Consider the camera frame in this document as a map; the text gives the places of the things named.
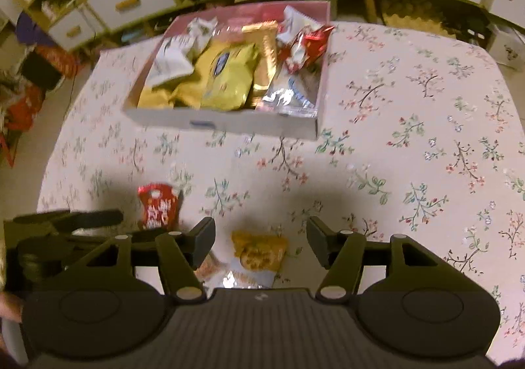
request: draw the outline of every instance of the wooden drawer handle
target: wooden drawer handle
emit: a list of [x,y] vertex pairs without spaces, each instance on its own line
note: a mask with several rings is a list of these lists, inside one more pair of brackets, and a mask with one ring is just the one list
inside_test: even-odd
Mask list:
[[82,30],[80,29],[80,26],[73,27],[71,30],[69,30],[66,33],[66,36],[70,39],[72,39],[75,36],[78,36]]
[[123,0],[115,5],[115,9],[122,12],[136,8],[137,6],[140,6],[140,0]]

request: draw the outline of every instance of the box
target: box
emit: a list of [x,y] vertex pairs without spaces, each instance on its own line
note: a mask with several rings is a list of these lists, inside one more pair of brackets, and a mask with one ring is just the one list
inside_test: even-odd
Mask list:
[[525,63],[525,36],[503,23],[489,26],[493,35],[487,44],[487,52],[498,64],[516,70],[523,69]]
[[[183,33],[187,24],[196,17],[207,20],[217,17],[220,24],[227,25],[250,24],[272,19],[280,22],[284,20],[284,8],[288,5],[322,24],[330,22],[330,3],[323,0],[245,4],[181,15],[166,30],[164,38]],[[321,130],[320,120],[324,111],[326,95],[327,56],[324,58],[321,69],[321,82],[316,103],[318,115],[316,118],[294,117],[258,110],[221,112],[191,108],[165,110],[138,108],[138,99],[161,43],[162,41],[159,41],[138,74],[137,80],[133,84],[122,107],[123,112],[136,123],[143,126],[162,126],[165,128],[209,129],[234,133],[256,133],[300,139],[317,139]]]

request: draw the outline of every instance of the tablecloth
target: tablecloth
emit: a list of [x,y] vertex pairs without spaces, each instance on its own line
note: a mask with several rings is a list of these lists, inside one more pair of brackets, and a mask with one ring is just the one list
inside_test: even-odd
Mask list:
[[287,237],[275,287],[315,289],[326,272],[306,241],[309,216],[369,240],[408,234],[497,300],[488,355],[521,355],[525,138],[496,64],[431,34],[335,25],[316,142],[138,126],[121,106],[157,40],[103,53],[64,122],[38,209],[120,208],[110,233],[122,233],[141,213],[137,187],[168,182],[184,194],[182,227],[214,217],[221,261],[233,256],[233,230]]

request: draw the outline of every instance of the floor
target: floor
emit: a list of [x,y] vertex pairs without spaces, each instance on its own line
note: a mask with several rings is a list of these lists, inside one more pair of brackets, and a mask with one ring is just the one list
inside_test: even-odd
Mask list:
[[[340,9],[337,19],[365,22],[359,9],[349,12]],[[24,52],[12,33],[5,34],[0,33],[0,69],[9,68]],[[525,129],[525,69],[522,72],[505,66],[500,69]],[[74,82],[66,80],[48,95],[33,128],[19,140],[15,166],[10,168],[5,160],[0,162],[0,220],[36,211],[41,180],[62,121],[89,75],[90,69],[84,68]]]

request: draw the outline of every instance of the purple object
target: purple object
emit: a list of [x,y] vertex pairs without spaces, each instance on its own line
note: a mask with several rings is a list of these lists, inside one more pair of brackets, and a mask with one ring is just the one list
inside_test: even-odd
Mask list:
[[49,37],[31,17],[22,12],[16,22],[15,34],[17,40],[23,45],[37,45],[54,47],[56,43]]

